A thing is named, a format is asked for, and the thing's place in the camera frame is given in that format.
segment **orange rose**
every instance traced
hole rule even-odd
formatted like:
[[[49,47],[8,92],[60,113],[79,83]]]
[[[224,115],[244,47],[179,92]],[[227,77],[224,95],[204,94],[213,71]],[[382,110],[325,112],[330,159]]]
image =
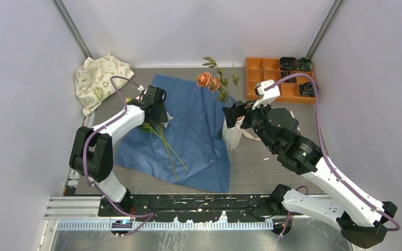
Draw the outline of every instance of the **orange rose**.
[[[196,84],[199,87],[209,86],[210,82],[212,81],[212,75],[208,72],[203,74],[199,74],[198,78],[196,79]]]
[[[221,82],[219,81],[219,77],[215,77],[214,79],[212,79],[212,83],[213,83],[213,88],[211,88],[209,85],[209,90],[211,90],[212,93],[214,93],[216,90],[218,90],[221,87]]]

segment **white wall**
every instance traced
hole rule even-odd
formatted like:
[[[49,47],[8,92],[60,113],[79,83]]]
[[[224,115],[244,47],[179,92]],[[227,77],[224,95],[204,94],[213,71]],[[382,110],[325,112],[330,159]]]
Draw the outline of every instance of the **white wall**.
[[[304,56],[333,0],[64,0],[94,58],[200,66],[205,56]]]
[[[402,2],[346,1],[313,62],[333,161],[402,225]],[[402,250],[402,230],[372,250]]]
[[[52,1],[0,1],[0,250],[36,250],[82,122],[84,57]]]

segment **orange tray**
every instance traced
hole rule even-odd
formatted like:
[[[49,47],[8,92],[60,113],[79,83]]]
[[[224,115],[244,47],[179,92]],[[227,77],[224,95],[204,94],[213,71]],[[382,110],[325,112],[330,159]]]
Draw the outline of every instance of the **orange tray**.
[[[255,94],[255,85],[261,81],[273,79],[278,81],[281,76],[292,75],[294,73],[305,73],[311,76],[314,80],[314,72],[300,72],[300,71],[281,71],[278,59],[268,58],[246,58],[245,60],[245,76],[247,87],[247,100],[257,100],[258,96]],[[296,83],[281,83],[279,85],[281,96],[275,102],[291,102],[314,104],[315,98],[302,97],[299,93],[298,85],[309,82],[306,77],[296,77],[290,79]]]

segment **blue cloth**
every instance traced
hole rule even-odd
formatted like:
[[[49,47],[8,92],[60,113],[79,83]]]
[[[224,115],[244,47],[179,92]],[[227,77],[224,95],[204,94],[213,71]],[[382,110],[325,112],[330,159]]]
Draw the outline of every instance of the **blue cloth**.
[[[164,135],[188,170],[169,150],[177,181],[162,141],[154,134],[142,132],[140,127],[120,141],[115,164],[173,184],[228,192],[230,162],[226,146],[218,137],[224,123],[224,104],[217,100],[218,95],[198,87],[194,81],[162,75],[156,75],[151,84],[167,92],[164,104],[173,119],[164,128]]]

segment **white vase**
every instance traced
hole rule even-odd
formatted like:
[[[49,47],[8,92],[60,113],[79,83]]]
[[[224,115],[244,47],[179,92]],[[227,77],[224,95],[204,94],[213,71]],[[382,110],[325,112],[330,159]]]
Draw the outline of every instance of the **white vase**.
[[[237,148],[240,143],[242,129],[240,126],[242,125],[244,117],[240,120],[237,120],[235,127],[227,128],[226,120],[224,119],[224,124],[222,125],[222,140],[224,140],[226,144],[227,150],[233,150]]]

